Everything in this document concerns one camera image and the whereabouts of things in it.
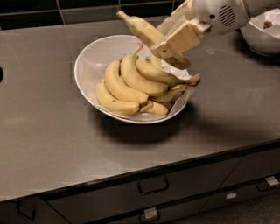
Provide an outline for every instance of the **drawer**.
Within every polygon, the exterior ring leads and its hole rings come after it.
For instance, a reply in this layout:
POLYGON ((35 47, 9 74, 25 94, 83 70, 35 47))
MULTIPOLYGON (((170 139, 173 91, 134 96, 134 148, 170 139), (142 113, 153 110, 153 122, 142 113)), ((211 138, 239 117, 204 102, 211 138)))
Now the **drawer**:
POLYGON ((270 176, 262 178, 261 180, 251 181, 249 182, 251 183, 250 185, 237 185, 235 189, 225 189, 211 196, 201 211, 204 212, 217 207, 230 206, 244 200, 250 200, 270 193, 280 193, 279 182, 280 175, 270 176))
POLYGON ((256 146, 244 151, 244 158, 221 187, 260 179, 280 172, 280 142, 256 146))
POLYGON ((189 201, 181 201, 177 205, 167 206, 154 206, 142 211, 139 211, 137 215, 133 215, 129 218, 120 220, 102 222, 109 224, 143 224, 143 223, 166 223, 168 221, 174 221, 181 219, 189 215, 198 214, 200 209, 206 204, 209 199, 209 195, 200 199, 192 199, 189 201))
POLYGON ((240 157, 202 164, 48 202, 73 224, 104 219, 160 203, 217 189, 240 161, 240 157))
POLYGON ((67 224, 39 197, 29 197, 18 201, 0 203, 1 224, 67 224))

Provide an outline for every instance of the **yellow banana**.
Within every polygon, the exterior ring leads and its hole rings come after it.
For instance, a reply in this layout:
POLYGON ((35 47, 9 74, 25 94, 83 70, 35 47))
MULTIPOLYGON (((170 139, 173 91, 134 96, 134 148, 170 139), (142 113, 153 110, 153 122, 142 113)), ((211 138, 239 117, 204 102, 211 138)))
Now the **yellow banana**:
POLYGON ((160 104, 164 105, 167 109, 171 109, 174 105, 174 103, 170 101, 161 102, 160 104))
POLYGON ((153 107, 148 109, 146 113, 157 115, 157 116, 167 116, 169 109, 163 104, 153 101, 153 107))
POLYGON ((157 58, 152 52, 150 53, 150 64, 159 70, 162 70, 161 59, 157 58))
POLYGON ((150 96, 165 94, 168 91, 168 85, 153 80, 147 80, 137 71, 137 54, 141 49, 143 49, 143 44, 139 44, 136 50, 123 56, 121 62, 121 74, 124 82, 129 87, 150 96))
POLYGON ((177 85, 177 86, 175 86, 175 87, 172 87, 171 89, 177 89, 177 88, 180 88, 180 87, 182 87, 184 84, 179 84, 179 85, 177 85))
POLYGON ((144 78, 151 81, 159 81, 165 83, 170 87, 175 87, 179 84, 188 82, 188 80, 179 79, 172 73, 167 73, 163 70, 157 69, 141 59, 138 59, 136 61, 136 69, 144 78))
MULTIPOLYGON (((119 10, 116 15, 121 18, 131 32, 149 48, 157 44, 160 39, 164 38, 164 35, 155 26, 141 17, 130 17, 121 10, 119 10)), ((164 59, 164 61, 181 70, 191 65, 190 60, 182 53, 176 53, 172 57, 164 59)))
POLYGON ((105 109, 121 116, 132 116, 141 108, 138 102, 117 100, 106 88, 104 79, 97 83, 96 98, 105 109))
POLYGON ((187 89, 187 85, 182 85, 179 88, 170 89, 164 95, 160 95, 158 97, 151 97, 150 99, 154 102, 175 102, 178 99, 178 95, 180 96, 180 94, 184 93, 186 89, 187 89))
POLYGON ((114 60, 106 67, 104 79, 108 91, 118 100, 145 104, 149 96, 123 83, 120 66, 120 60, 114 60))

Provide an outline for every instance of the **wall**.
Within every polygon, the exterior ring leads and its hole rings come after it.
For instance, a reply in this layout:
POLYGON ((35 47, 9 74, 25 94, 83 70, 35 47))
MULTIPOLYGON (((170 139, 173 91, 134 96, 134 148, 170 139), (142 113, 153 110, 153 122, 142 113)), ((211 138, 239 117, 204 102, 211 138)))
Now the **wall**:
POLYGON ((165 16, 184 0, 1 0, 0 30, 117 20, 116 12, 165 16))

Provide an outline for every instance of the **countertop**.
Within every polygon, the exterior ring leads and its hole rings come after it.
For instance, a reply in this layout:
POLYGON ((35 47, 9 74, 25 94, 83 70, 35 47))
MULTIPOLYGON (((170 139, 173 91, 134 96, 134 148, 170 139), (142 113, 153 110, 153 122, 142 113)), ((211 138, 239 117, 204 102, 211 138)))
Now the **countertop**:
POLYGON ((131 35, 123 21, 0 31, 0 201, 280 137, 280 56, 252 53, 238 31, 206 35, 186 53, 189 74, 202 82, 171 120, 105 116, 81 95, 74 62, 91 42, 117 34, 131 35))

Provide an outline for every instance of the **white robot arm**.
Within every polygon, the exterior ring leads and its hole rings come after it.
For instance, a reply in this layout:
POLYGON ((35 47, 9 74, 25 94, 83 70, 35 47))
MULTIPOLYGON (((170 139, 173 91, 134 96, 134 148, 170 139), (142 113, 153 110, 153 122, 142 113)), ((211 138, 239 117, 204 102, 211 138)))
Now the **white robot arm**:
POLYGON ((197 46, 204 32, 222 35, 237 30, 253 13, 280 0, 185 0, 159 27, 164 38, 152 48, 161 59, 197 46))

